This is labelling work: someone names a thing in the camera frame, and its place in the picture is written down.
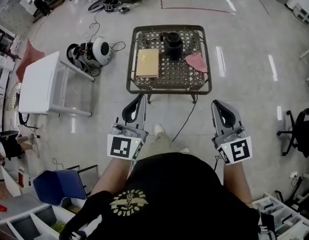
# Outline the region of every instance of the wooden floor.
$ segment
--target wooden floor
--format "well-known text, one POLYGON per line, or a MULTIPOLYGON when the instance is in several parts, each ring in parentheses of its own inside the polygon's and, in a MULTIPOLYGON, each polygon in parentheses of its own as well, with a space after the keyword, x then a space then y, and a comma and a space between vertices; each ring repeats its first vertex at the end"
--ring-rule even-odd
POLYGON ((7 190, 5 182, 4 181, 0 181, 0 200, 11 198, 11 197, 12 196, 9 193, 9 191, 7 190))

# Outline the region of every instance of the white tabletop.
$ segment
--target white tabletop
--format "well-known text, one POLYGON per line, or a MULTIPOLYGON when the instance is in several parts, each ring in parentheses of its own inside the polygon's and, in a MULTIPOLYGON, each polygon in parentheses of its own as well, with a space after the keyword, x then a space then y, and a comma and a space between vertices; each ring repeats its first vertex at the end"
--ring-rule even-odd
POLYGON ((58 59, 59 51, 26 67, 18 105, 20 113, 44 114, 49 110, 58 59))

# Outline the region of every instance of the white drawer unit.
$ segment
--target white drawer unit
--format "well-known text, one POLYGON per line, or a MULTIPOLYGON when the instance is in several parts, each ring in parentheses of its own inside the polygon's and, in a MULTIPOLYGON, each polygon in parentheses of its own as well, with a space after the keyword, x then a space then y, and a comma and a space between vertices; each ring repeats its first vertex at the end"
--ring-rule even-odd
POLYGON ((261 212, 273 215, 277 240, 302 240, 308 234, 309 220, 272 195, 265 193, 252 204, 261 212))

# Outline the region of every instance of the yellow printed logo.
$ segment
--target yellow printed logo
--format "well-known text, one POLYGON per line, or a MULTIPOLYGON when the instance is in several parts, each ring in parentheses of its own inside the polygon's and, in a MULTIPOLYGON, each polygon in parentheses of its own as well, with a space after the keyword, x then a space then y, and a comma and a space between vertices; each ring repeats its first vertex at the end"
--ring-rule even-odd
POLYGON ((118 216, 130 216, 148 204, 145 197, 144 192, 140 190, 128 190, 113 198, 114 201, 110 203, 111 209, 118 216))

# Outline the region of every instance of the metal lattice tabletop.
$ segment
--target metal lattice tabletop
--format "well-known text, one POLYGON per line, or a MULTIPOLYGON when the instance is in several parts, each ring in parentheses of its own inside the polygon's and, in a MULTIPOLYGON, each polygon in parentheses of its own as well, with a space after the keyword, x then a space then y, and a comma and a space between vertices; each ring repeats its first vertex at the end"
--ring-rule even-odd
POLYGON ((203 27, 197 25, 156 25, 140 26, 133 30, 126 88, 133 94, 189 94, 206 95, 211 89, 211 73, 208 49, 203 27), (163 32, 176 32, 183 41, 183 56, 179 60, 169 60, 164 53, 164 43, 160 41, 163 32), (159 49, 159 76, 136 76, 138 51, 159 49), (207 65, 207 73, 195 70, 185 57, 200 52, 207 65), (205 84, 207 90, 200 90, 205 84))

